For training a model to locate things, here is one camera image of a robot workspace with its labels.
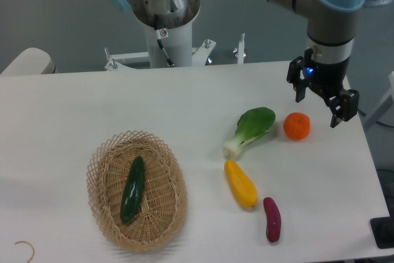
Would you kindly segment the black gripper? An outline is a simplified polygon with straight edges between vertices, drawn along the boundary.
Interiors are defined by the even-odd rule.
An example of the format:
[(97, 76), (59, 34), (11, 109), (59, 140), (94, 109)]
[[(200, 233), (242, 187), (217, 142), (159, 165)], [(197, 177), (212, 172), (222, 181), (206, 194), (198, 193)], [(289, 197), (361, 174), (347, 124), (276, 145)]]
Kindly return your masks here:
[(343, 87), (348, 61), (349, 59), (346, 59), (339, 63), (325, 64), (310, 60), (304, 68), (304, 58), (299, 56), (289, 63), (286, 81), (293, 86), (295, 101), (301, 102), (309, 87), (330, 109), (331, 128), (343, 121), (349, 121), (358, 112), (360, 93)]

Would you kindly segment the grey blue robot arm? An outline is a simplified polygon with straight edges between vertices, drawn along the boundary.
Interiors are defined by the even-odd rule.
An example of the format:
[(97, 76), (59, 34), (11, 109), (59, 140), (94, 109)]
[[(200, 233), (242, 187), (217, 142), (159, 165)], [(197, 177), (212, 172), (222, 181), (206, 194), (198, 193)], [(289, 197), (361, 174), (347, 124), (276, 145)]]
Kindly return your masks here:
[[(202, 66), (215, 44), (193, 49), (191, 24), (200, 0), (110, 0), (119, 10), (132, 10), (145, 30), (153, 68)], [(343, 80), (352, 53), (358, 12), (364, 0), (266, 0), (308, 21), (305, 52), (289, 64), (287, 82), (300, 102), (307, 89), (321, 97), (332, 113), (331, 127), (352, 119), (359, 93)]]

